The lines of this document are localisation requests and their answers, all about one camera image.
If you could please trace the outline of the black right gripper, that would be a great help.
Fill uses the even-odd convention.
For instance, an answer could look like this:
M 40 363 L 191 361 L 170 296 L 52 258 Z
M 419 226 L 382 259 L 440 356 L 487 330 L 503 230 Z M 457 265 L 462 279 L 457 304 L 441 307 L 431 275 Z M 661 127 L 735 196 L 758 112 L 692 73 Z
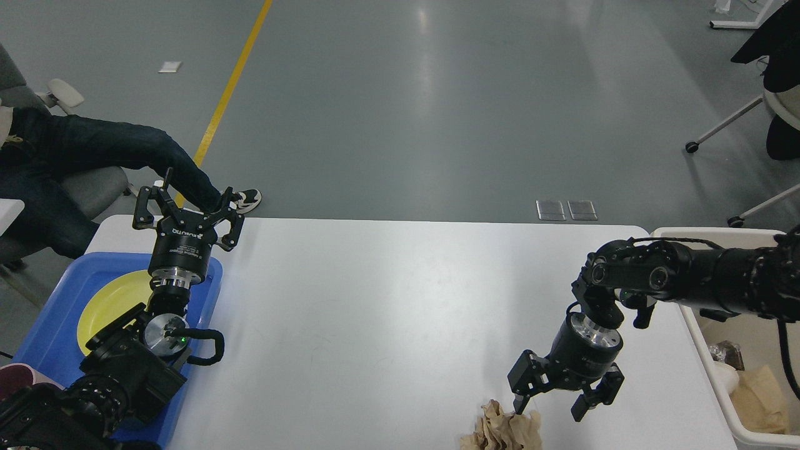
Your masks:
M 611 405 L 624 382 L 615 359 L 623 348 L 618 331 L 600 327 L 580 311 L 569 311 L 547 356 L 524 350 L 507 375 L 515 415 L 531 397 L 554 389 L 580 391 L 571 415 L 580 423 L 596 406 Z

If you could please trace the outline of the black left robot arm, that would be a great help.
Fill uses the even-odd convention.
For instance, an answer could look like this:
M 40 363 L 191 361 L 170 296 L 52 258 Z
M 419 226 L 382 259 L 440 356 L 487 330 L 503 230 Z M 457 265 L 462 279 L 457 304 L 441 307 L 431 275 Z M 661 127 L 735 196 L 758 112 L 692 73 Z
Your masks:
M 142 187 L 132 226 L 157 232 L 147 272 L 151 296 L 87 340 L 82 376 L 64 389 L 38 382 L 2 401 L 3 449 L 112 449 L 124 419 L 151 422 L 186 382 L 185 364 L 217 364 L 224 336 L 188 323 L 193 285 L 205 281 L 213 245 L 235 248 L 244 216 L 231 187 L 213 212 L 180 208 L 161 187 Z

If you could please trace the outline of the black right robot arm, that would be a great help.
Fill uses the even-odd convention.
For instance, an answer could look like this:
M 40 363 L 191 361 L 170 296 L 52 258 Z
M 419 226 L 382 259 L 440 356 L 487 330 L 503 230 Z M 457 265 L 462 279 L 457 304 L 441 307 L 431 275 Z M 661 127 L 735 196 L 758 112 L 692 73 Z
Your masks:
M 788 347 L 788 324 L 799 318 L 798 228 L 774 241 L 740 249 L 705 239 L 629 238 L 589 253 L 549 354 L 525 350 L 508 373 L 515 414 L 554 389 L 578 392 L 571 408 L 577 422 L 598 404 L 612 404 L 624 382 L 615 362 L 622 308 L 636 311 L 632 325 L 646 329 L 658 302 L 697 308 L 719 322 L 740 314 L 776 320 L 784 373 L 798 393 Z

